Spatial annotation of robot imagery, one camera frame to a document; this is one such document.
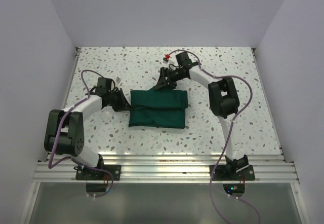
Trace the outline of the dark green surgical cloth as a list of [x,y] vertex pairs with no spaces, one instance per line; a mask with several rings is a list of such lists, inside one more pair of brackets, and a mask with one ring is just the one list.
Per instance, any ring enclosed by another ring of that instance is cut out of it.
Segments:
[[131,91],[129,127],[184,129],[188,93],[185,90]]

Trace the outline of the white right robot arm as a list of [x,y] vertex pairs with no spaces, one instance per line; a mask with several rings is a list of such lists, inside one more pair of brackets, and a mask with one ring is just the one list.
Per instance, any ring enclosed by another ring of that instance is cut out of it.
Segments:
[[[174,89],[177,82],[190,79],[198,82],[208,90],[209,104],[212,113],[217,116],[225,138],[224,149],[221,153],[226,163],[217,163],[211,170],[211,179],[235,180],[243,177],[248,171],[249,161],[246,153],[240,149],[240,133],[235,129],[236,119],[252,101],[253,91],[250,84],[239,76],[215,76],[207,72],[197,55],[185,50],[175,50],[163,58],[167,67],[160,69],[155,90]],[[248,102],[239,109],[240,101],[235,87],[234,79],[245,83],[250,92]]]

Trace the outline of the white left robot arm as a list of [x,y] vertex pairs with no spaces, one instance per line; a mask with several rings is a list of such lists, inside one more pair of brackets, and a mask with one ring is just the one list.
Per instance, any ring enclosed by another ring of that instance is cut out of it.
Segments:
[[84,121],[108,106],[114,112],[132,110],[114,80],[99,78],[84,99],[71,107],[50,111],[44,140],[44,148],[50,153],[48,168],[71,159],[88,167],[87,173],[91,178],[98,180],[104,176],[101,155],[85,146]]

